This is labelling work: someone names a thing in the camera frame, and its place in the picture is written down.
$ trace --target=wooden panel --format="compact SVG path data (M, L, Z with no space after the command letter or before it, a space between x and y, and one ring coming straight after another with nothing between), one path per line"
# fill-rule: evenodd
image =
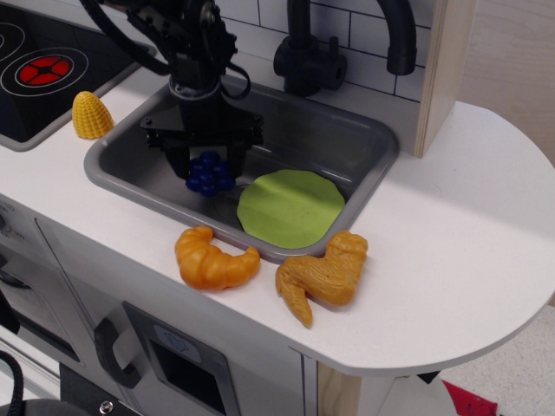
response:
M357 416L362 378L318 362L318 416Z
M553 0L480 0L459 100L509 120L555 165Z
M457 99L477 0L437 0L414 154L423 157Z

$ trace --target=white countertop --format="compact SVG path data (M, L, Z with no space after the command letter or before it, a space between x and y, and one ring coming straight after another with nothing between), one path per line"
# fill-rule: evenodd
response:
M140 69L102 102L118 122L164 83ZM29 152L0 148L0 194L190 290L173 254L186 226L93 185L83 169L93 143L69 123ZM346 374L450 367L510 339L548 302L554 212L547 158L499 116L458 102L426 157L402 152L352 226L369 241L352 304L312 302L307 329L277 296L267 262L244 287L206 296Z

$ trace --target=green round sponge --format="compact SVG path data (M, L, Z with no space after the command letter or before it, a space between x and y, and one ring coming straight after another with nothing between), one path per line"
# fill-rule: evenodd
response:
M245 232L285 249L318 242L345 206L330 180L282 170L256 179L241 194L237 215Z

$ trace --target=sink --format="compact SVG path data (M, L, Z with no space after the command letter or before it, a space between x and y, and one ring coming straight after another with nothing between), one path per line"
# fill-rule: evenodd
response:
M228 90L242 81L225 77ZM208 225L216 238L240 249L256 247L262 258L282 263L288 256L321 256L336 232L348 229L367 204L398 154L397 140L381 122L253 84L236 107L264 117L264 144L247 151L235 188L205 198L185 187L164 153L147 146L140 120L174 103L165 86L98 140L85 158L90 180L187 226ZM191 148L191 157L203 148ZM345 198L339 216L317 243L284 249L246 234L237 218L241 192L261 175L281 169L308 170L335 183Z

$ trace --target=black stove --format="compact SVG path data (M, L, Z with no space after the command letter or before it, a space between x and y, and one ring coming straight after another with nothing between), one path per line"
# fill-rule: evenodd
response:
M100 31L0 3L0 144L26 151L139 65Z

